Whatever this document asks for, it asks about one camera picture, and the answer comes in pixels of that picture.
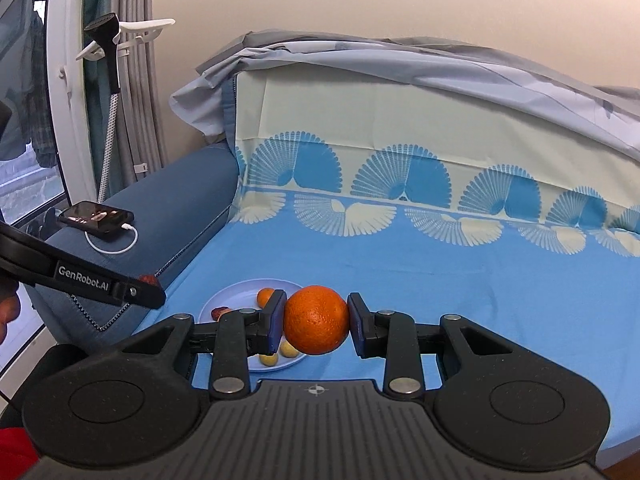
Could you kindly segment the person's hand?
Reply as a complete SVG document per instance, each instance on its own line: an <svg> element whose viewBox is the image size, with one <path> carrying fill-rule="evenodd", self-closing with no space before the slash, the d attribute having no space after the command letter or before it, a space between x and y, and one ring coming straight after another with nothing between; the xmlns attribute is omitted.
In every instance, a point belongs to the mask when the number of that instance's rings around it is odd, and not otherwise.
<svg viewBox="0 0 640 480"><path fill-rule="evenodd" d="M20 298L17 295L18 283L9 278L2 278L0 284L0 342L6 340L8 325L21 312Z"/></svg>

